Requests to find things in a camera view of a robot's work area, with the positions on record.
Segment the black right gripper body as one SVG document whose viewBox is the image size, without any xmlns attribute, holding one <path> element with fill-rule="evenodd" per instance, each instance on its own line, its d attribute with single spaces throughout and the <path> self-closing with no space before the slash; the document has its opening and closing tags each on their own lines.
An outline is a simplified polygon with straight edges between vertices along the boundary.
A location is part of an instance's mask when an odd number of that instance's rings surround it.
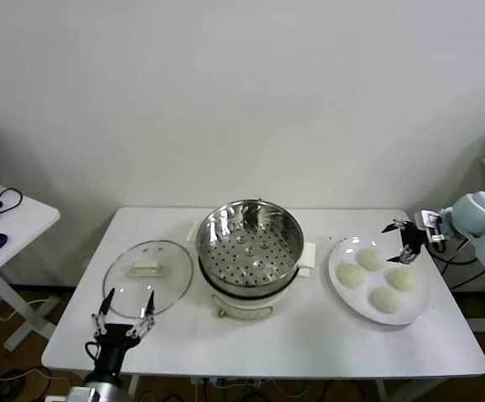
<svg viewBox="0 0 485 402">
<path fill-rule="evenodd" d="M 410 221 L 402 224 L 400 237 L 403 249 L 409 250 L 411 254 L 420 254 L 421 246 L 426 242 L 426 232 Z"/>
</svg>

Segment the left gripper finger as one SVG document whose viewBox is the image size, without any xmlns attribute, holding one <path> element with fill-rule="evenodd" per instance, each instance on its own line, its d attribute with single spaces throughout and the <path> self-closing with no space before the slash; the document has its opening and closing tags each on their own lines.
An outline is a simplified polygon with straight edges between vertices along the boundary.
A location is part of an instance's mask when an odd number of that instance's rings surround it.
<svg viewBox="0 0 485 402">
<path fill-rule="evenodd" d="M 108 295 L 103 299 L 101 306 L 99 308 L 99 311 L 91 315 L 95 336 L 107 334 L 106 314 L 108 313 L 111 307 L 111 301 L 113 299 L 114 293 L 115 293 L 115 289 L 112 288 L 108 293 Z"/>
<path fill-rule="evenodd" d="M 135 323 L 127 332 L 129 338 L 144 338 L 155 325 L 155 291 L 151 291 L 147 305 L 142 309 L 140 320 Z"/>
</svg>

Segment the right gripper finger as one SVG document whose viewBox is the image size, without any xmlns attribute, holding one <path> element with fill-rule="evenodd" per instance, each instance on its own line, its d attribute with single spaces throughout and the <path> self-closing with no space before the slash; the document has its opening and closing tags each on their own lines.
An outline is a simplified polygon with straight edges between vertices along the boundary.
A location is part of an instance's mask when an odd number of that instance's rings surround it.
<svg viewBox="0 0 485 402">
<path fill-rule="evenodd" d="M 409 265 L 417 258 L 417 254 L 410 248 L 405 247 L 397 256 L 387 259 L 388 262 Z"/>
<path fill-rule="evenodd" d="M 387 224 L 381 233 L 388 233 L 394 230 L 400 230 L 401 232 L 408 232 L 412 229 L 412 223 L 409 220 L 393 219 L 390 224 Z"/>
</svg>

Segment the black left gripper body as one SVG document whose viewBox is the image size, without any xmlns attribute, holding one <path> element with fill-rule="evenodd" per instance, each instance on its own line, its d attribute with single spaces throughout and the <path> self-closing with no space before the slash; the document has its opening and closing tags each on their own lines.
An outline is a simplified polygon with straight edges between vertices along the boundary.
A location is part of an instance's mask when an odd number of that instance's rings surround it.
<svg viewBox="0 0 485 402">
<path fill-rule="evenodd" d="M 95 341 L 99 345 L 95 375 L 112 378 L 119 375 L 126 352 L 141 342 L 137 335 L 127 334 L 131 330 L 130 324 L 109 323 L 106 324 L 106 333 L 95 335 Z"/>
</svg>

